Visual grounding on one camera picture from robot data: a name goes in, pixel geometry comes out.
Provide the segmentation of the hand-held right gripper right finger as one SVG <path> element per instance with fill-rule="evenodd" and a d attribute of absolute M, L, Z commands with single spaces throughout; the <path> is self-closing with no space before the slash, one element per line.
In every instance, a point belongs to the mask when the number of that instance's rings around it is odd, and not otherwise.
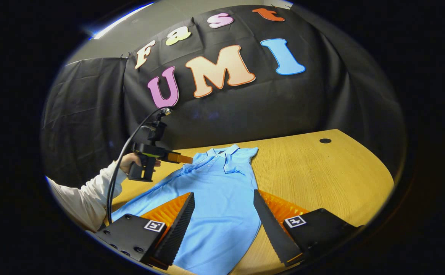
<path fill-rule="evenodd" d="M 260 189 L 253 205 L 280 263 L 291 265 L 315 260 L 343 244 L 361 227 L 330 211 L 309 211 Z"/>

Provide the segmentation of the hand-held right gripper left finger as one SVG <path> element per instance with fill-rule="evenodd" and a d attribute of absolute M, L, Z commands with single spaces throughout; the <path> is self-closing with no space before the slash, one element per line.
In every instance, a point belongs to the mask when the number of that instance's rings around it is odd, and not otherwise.
<path fill-rule="evenodd" d="M 194 209 L 194 193 L 187 192 L 142 216 L 125 214 L 94 236 L 137 262 L 167 270 L 179 251 Z"/>

